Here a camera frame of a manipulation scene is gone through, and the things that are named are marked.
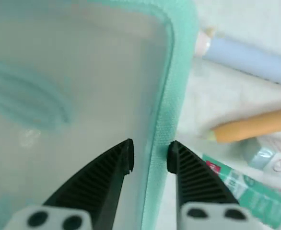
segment pencil tip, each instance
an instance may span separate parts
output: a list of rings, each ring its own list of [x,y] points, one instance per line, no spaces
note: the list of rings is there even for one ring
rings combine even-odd
[[[216,136],[214,131],[210,130],[207,133],[204,134],[204,138],[206,140],[216,141]]]

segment mint green pencil case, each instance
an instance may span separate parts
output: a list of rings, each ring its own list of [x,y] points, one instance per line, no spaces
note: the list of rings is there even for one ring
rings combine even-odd
[[[0,229],[131,138],[115,230],[153,230],[191,68],[190,0],[0,0]]]

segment orange pencil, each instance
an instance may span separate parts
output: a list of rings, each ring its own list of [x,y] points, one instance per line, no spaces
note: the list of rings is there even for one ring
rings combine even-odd
[[[207,134],[207,139],[232,142],[281,131],[281,110],[252,116],[219,125]]]

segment clear plastic panel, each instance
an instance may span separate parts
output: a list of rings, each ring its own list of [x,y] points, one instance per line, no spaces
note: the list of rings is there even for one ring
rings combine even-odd
[[[38,72],[71,104],[71,121],[52,129],[0,112],[0,213],[42,203],[81,167],[132,138],[135,166],[114,229],[135,229],[166,38],[156,18],[121,8],[0,0],[0,61]]]

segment red label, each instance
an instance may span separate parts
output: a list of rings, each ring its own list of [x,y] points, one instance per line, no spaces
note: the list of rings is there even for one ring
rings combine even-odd
[[[221,172],[221,166],[218,166],[210,161],[206,161],[206,164],[217,174],[219,174]]]

